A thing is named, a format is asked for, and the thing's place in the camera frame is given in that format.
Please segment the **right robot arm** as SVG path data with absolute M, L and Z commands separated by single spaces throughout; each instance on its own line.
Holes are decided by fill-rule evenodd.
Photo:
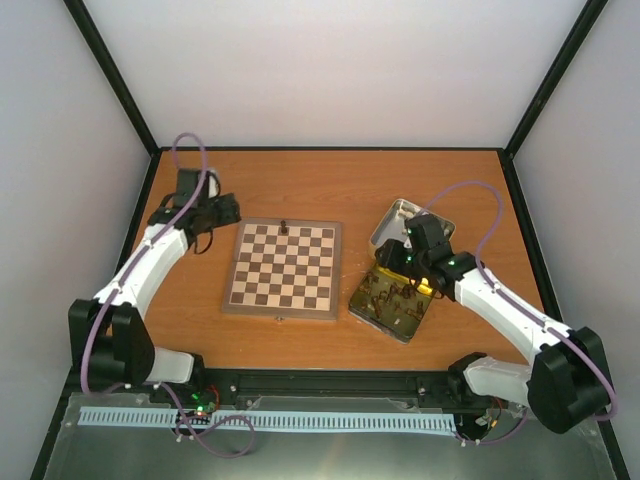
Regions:
M 406 240 L 390 238 L 376 249 L 377 263 L 411 281 L 426 281 L 474 312 L 527 361 L 470 361 L 462 377 L 471 393 L 519 404 L 558 434 L 588 418 L 605 421 L 616 414 L 603 343 L 593 330 L 574 330 L 551 318 L 504 286 L 477 256 L 454 251 L 435 215 L 415 215 L 405 230 Z

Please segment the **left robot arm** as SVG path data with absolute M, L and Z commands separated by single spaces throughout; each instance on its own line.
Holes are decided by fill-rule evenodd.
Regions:
M 155 346 L 144 320 L 166 276 L 197 249 L 199 236 L 240 219 L 235 196 L 222 193 L 215 170 L 179 169 L 175 191 L 151 214 L 141 241 L 114 278 L 69 308 L 73 367 L 84 393 L 96 377 L 128 387 L 173 383 L 174 392 L 190 403 L 206 395 L 208 378 L 195 369 L 198 356 Z

